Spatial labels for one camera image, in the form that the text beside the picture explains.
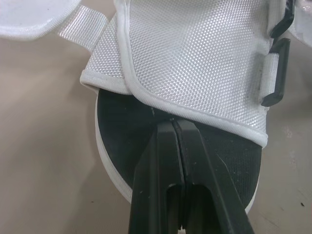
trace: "white padded flap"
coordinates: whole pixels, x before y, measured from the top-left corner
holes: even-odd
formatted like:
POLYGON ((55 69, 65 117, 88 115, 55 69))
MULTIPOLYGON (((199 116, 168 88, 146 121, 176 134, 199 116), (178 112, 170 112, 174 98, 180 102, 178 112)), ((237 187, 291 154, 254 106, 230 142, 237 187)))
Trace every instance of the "white padded flap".
POLYGON ((300 41, 312 47, 312 1, 295 2, 294 21, 289 31, 300 41))
POLYGON ((267 143, 267 0, 115 2, 126 83, 150 106, 267 143))
POLYGON ((61 25, 81 0, 0 0, 0 37, 40 38, 61 25))

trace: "black plastic clip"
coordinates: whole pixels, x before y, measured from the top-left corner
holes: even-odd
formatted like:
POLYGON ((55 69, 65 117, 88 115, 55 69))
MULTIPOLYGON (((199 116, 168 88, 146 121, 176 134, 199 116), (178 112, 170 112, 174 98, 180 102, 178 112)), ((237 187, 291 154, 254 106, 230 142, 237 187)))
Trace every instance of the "black plastic clip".
POLYGON ((262 106, 273 106, 283 99, 290 43, 290 39, 282 38, 281 40, 274 43, 270 49, 270 53, 279 54, 275 89, 274 93, 269 94, 263 98, 261 103, 262 106))
POLYGON ((286 7, 285 7, 285 15, 284 18, 272 29, 270 32, 271 38, 278 38, 286 30, 291 26, 294 19, 294 1, 295 0, 286 0, 286 7))
POLYGON ((129 234, 253 234, 225 163, 186 120, 157 126, 136 166, 129 234))

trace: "white padding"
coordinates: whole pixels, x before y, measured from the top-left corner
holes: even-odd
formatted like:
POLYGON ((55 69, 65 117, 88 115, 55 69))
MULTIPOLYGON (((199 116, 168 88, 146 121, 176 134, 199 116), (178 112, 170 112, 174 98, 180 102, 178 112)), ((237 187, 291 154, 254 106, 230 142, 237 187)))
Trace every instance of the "white padding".
POLYGON ((126 86, 121 67, 116 15, 98 41, 81 74, 80 82, 93 89, 101 88, 119 94, 131 94, 126 86))
POLYGON ((81 0, 0 0, 0 37, 34 40, 60 26, 81 0))
POLYGON ((269 94, 274 93, 279 54, 268 54, 264 59, 262 79, 260 84, 259 102, 269 94))
POLYGON ((141 102, 265 146, 266 0, 116 0, 127 86, 141 102))
POLYGON ((101 12, 81 5, 55 33, 92 52, 107 24, 101 12))
POLYGON ((289 28, 298 40, 312 47, 312 1, 297 0, 295 2, 294 21, 289 28))

